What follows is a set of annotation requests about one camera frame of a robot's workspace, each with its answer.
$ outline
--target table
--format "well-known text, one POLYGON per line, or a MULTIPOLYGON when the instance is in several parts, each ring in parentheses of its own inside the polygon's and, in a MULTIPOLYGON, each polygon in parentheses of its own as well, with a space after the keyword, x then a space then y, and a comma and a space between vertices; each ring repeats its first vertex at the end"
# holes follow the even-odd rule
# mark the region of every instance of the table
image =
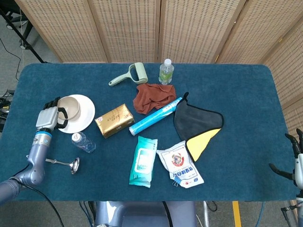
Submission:
MULTIPOLYGON (((26 164, 38 114, 57 96, 82 94, 96 108, 95 118, 126 103, 137 121, 131 80, 109 87, 129 64, 31 64, 20 76, 0 141, 0 181, 26 164)), ((157 63, 144 64, 149 83, 158 82, 157 63)), ((80 157, 79 172, 71 175, 62 165, 45 164, 45 180, 38 186, 57 201, 269 201, 295 197, 296 187, 274 174, 268 163, 291 172, 291 144, 270 70, 263 65, 175 64, 172 84, 177 96, 189 92, 188 102, 224 116, 224 127, 211 139, 196 162, 205 183, 185 189, 174 187, 157 156, 151 188, 129 185, 137 136, 128 129, 105 139, 95 122, 83 132, 97 144, 87 154, 71 143, 71 135, 53 132, 48 158, 70 162, 80 157)), ((158 149, 180 142, 173 115, 139 133, 158 139, 158 149)), ((17 200, 42 200, 22 191, 17 200)))

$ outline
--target water bottle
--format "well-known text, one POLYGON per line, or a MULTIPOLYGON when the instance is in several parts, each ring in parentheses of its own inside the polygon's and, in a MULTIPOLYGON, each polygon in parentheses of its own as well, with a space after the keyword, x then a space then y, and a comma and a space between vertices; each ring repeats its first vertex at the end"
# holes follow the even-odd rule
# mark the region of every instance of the water bottle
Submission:
POLYGON ((83 132, 74 133, 71 136, 71 141, 87 153, 91 153, 96 149, 96 144, 89 140, 83 132))
POLYGON ((171 64, 171 59, 165 59, 164 63, 160 65, 159 81, 163 85, 171 82, 174 66, 171 64))

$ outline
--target metal ladle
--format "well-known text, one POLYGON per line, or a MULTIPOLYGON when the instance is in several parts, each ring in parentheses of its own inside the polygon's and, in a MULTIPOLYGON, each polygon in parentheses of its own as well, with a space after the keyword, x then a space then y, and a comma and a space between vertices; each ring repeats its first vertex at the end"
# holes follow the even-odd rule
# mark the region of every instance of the metal ladle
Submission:
POLYGON ((71 174, 75 174, 78 171, 79 164, 80 164, 80 158, 78 158, 78 157, 72 163, 59 162, 56 159, 52 160, 52 159, 48 159, 48 158, 45 161, 53 163, 53 164, 58 163, 61 165, 69 166, 71 168, 71 174))

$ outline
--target black cable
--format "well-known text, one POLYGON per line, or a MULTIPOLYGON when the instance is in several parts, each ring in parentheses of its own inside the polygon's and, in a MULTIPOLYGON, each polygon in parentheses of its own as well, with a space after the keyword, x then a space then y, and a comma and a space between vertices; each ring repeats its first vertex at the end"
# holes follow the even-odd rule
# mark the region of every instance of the black cable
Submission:
POLYGON ((96 209, 95 209, 95 203, 94 203, 94 201, 89 201, 89 208, 90 208, 90 211, 93 214, 94 220, 96 220, 96 209))
POLYGON ((209 205, 208 205, 208 202, 206 201, 207 207, 208 207, 212 212, 216 212, 216 211, 218 210, 218 206, 217 206, 217 204, 216 204, 214 201, 212 201, 212 202, 213 202, 213 204, 216 206, 216 208, 215 208, 215 209, 211 209, 211 208, 209 207, 209 205))
POLYGON ((168 220, 169 220, 169 227, 173 227, 172 220, 171 220, 171 216, 170 216, 169 207, 167 206, 166 201, 162 201, 162 202, 163 202, 163 205, 164 205, 166 214, 167 214, 167 218, 168 218, 168 220))
POLYGON ((79 205, 80 205, 81 209, 83 210, 83 212, 85 213, 87 220, 89 221, 89 226, 92 227, 93 225, 90 222, 89 215, 85 212, 84 208, 82 207, 81 201, 79 201, 79 205))
POLYGON ((64 224, 63 224, 63 222, 62 222, 62 219, 61 219, 61 217, 60 217, 60 214, 58 213, 56 207, 53 205, 53 203, 48 199, 48 197, 47 197, 46 195, 44 195, 42 192, 40 192, 40 191, 39 191, 38 189, 36 189, 36 188, 33 188, 33 187, 28 186, 28 185, 26 185, 26 184, 23 184, 22 182, 18 181, 17 179, 12 178, 12 180, 17 181, 18 184, 20 184, 20 185, 22 185, 22 186, 24 186, 24 187, 26 187, 26 188, 29 188, 29 189, 35 191, 36 193, 40 194, 42 197, 44 197, 44 198, 48 201, 48 203, 51 205, 51 207, 52 207, 53 210, 55 211, 56 215, 58 216, 58 219, 59 219, 59 221, 60 221, 61 226, 64 227, 64 224))
POLYGON ((83 204, 84 204, 84 207, 85 207, 85 210, 87 212, 87 215, 89 216, 89 220, 90 220, 90 223, 91 225, 93 226, 93 221, 91 219, 91 216, 90 216, 90 213, 89 213, 89 209, 87 208, 86 204, 85 204, 85 201, 83 201, 83 204))
POLYGON ((18 74, 18 70, 19 70, 19 65, 20 65, 20 62, 21 62, 21 58, 19 58, 19 57, 18 57, 17 55, 15 55, 15 54, 9 52, 9 51, 6 49, 6 47, 5 47, 4 43, 2 42, 2 39, 1 39, 1 38, 0 38, 0 41, 1 41, 1 43, 2 43, 2 45, 3 45, 3 47, 4 47, 4 49, 5 49, 5 51, 6 51, 7 53, 10 53, 11 55, 14 55, 16 58, 19 59, 18 67, 17 67, 17 72, 16 72, 16 75, 15 75, 16 80, 19 81, 19 79, 17 78, 17 74, 18 74))
POLYGON ((16 176, 17 174, 21 173, 22 171, 26 170, 29 167, 29 164, 24 167, 23 169, 21 169, 20 171, 16 172, 13 176, 16 176))
POLYGON ((9 92, 9 90, 6 89, 6 92, 5 92, 4 95, 2 95, 0 98, 3 98, 8 92, 9 92))

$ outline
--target white bowl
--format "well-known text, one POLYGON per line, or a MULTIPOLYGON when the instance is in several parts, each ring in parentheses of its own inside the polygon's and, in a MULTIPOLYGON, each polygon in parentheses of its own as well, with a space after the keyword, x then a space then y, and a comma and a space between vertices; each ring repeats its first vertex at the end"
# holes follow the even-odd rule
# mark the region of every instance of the white bowl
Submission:
MULTIPOLYGON (((68 116, 67 120, 75 120, 80 115, 80 104, 73 97, 66 96, 61 98, 58 101, 58 107, 63 107, 66 110, 68 116)), ((66 120, 62 112, 59 112, 59 118, 61 120, 66 120)))

